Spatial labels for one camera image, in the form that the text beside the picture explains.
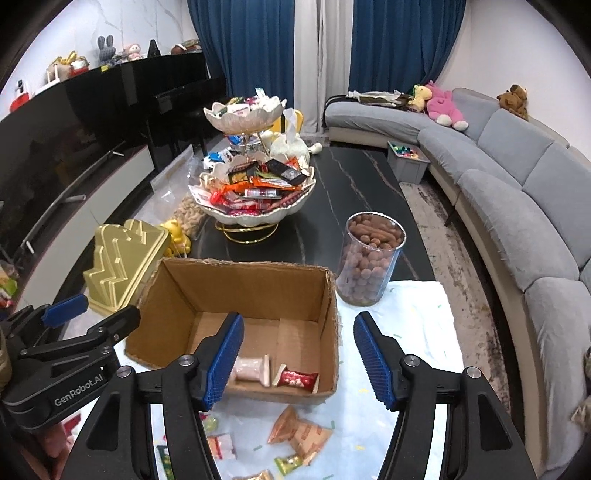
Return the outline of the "pink wafer packet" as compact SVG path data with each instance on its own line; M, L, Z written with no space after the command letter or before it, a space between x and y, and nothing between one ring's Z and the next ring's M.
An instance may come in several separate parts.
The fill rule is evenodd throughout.
M263 387L269 388L270 355L264 354L263 357L256 358L236 358L230 372L229 381L259 382Z

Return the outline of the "red candy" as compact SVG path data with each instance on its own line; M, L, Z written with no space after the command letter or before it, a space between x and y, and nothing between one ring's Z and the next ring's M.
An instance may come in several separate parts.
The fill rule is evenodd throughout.
M273 387L293 387L315 394L320 385L318 372L306 373L290 369L287 364L280 364L271 383Z

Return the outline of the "tan biscuit snack bag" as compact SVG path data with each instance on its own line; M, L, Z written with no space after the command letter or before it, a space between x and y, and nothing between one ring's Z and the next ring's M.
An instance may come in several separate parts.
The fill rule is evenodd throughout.
M332 429L301 419L296 408L289 405L277 417L266 443L287 442L301 457L304 465L310 465L332 437L332 433Z

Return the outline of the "dark green cracker packet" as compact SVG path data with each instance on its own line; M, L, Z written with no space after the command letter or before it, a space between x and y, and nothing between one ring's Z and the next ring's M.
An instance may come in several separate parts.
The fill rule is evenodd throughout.
M165 478L167 480L174 480L174 474L172 472L168 447L165 444L161 444L157 445L156 449L160 459L162 471L165 474Z

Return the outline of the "small green candy packet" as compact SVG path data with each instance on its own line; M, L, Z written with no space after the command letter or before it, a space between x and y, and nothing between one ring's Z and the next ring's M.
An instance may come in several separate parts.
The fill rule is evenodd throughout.
M291 454L284 457L276 457L273 459L274 464L276 465L277 470L283 476L287 476L290 473L293 473L294 470L304 465L303 459L301 459L300 455Z

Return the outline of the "gold candy bar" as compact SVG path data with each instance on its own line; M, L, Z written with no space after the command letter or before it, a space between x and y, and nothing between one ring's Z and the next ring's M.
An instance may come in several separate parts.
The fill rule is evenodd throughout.
M257 473L247 474L244 476L235 477L232 480L274 480L273 474L270 470L262 470Z

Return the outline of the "green matcha candy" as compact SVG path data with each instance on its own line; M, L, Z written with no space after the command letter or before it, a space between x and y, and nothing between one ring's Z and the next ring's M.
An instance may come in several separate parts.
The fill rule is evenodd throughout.
M218 429L218 419L211 413L200 413L199 416L205 434L213 435Z

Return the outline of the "clear packet yellow cake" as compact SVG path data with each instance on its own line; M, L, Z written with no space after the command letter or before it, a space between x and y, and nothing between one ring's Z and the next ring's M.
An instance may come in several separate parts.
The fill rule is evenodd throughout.
M215 460L235 460L235 444L231 434L211 435L207 437L207 442L211 448L212 457Z

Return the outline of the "brown cardboard box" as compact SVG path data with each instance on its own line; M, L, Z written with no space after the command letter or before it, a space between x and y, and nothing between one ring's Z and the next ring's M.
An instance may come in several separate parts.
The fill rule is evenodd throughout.
M140 324L127 337L126 355L163 368L214 335L226 315L238 312L245 337L238 355L270 358L270 372L285 365L315 374L314 392L264 387L235 380L228 395L276 403L318 405L339 380L339 314L335 278L328 268L276 262L165 258L139 296Z

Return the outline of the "gold lid candy jar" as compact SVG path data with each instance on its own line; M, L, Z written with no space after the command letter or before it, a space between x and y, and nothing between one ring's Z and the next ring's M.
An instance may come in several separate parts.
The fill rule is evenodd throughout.
M93 266L83 272L89 307L108 316L133 303L169 244L165 228L141 220L100 225Z

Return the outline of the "bag of peanuts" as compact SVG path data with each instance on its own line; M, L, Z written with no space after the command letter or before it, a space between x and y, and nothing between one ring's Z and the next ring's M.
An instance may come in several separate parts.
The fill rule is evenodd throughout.
M197 237L197 233L204 224L207 214L190 194L186 194L172 214L181 230L190 239Z

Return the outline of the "clear jar of nuts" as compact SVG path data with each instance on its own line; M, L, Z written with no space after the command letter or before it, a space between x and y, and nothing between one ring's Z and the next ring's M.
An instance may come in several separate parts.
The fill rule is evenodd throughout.
M379 212L349 217L335 288L356 306L376 304L383 296L406 243L403 226Z

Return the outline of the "white two-tier snack bowl stand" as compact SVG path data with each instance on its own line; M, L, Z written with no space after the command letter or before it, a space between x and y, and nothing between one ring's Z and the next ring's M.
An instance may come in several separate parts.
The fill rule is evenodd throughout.
M229 145L204 157L204 171L189 192L226 239L263 242L311 196L317 185L311 157L322 144L308 146L300 135L301 111L262 88L215 102L204 116Z

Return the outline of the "grey storage bin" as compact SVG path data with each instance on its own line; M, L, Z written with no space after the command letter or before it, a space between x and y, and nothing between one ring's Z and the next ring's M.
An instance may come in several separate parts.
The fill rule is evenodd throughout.
M400 183L420 184L430 159L416 145L398 140L388 142L388 162Z

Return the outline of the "black television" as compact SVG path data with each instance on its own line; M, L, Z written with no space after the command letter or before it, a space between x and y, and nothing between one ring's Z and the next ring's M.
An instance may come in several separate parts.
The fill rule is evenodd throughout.
M1 122L1 246L14 257L50 204L110 151L147 146L163 170L211 126L226 93L204 54L93 69L49 88Z

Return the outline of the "grey sectional sofa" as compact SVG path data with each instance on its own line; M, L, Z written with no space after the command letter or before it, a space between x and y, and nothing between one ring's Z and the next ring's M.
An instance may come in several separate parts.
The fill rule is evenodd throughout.
M325 103L334 142L420 148L493 281L520 373L525 444L543 479L590 475L590 164L550 128L457 88L464 131L425 113Z

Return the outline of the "grey bunny plush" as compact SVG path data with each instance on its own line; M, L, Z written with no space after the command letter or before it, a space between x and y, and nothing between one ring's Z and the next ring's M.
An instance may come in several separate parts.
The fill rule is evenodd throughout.
M116 54L116 49L113 43L114 38L112 35L106 37L99 36L97 38L98 60L100 66L110 65L112 63Z

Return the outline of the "pink plush toy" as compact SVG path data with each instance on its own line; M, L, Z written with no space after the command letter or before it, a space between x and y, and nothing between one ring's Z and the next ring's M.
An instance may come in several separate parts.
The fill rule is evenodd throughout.
M426 103L428 116L441 126L451 127L459 132L466 131L469 123L453 102L452 92L442 90L433 81L427 87L432 93L432 98Z

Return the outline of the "yellow plush toy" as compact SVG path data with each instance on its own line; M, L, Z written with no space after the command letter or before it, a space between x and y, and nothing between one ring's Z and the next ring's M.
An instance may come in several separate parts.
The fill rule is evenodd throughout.
M415 85L412 99L408 101L407 108L414 112L423 112L426 104L433 97L432 90L424 85Z

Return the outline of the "blue curtain left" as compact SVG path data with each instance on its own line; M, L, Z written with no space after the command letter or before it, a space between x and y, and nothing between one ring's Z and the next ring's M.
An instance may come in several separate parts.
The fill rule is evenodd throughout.
M209 73L228 96L262 88L294 104L294 1L192 0L190 19Z

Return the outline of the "blue curtain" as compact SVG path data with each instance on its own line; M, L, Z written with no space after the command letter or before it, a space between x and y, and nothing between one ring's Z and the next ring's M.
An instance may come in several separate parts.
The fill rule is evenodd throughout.
M361 0L353 3L349 89L410 92L437 80L450 58L467 3Z
M294 104L294 1L192 0L190 19L209 73L228 96L262 88Z

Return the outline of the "brown plush toy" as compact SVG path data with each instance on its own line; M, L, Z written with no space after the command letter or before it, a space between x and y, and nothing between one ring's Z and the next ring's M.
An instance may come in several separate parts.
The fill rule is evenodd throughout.
M498 95L497 100L502 109L525 121L529 120L527 90L520 85L513 84L509 90Z

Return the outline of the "blue curtain right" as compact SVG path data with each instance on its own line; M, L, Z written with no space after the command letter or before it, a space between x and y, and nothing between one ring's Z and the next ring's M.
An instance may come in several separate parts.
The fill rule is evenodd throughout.
M353 3L349 89L410 92L437 80L450 58L467 3L361 0Z

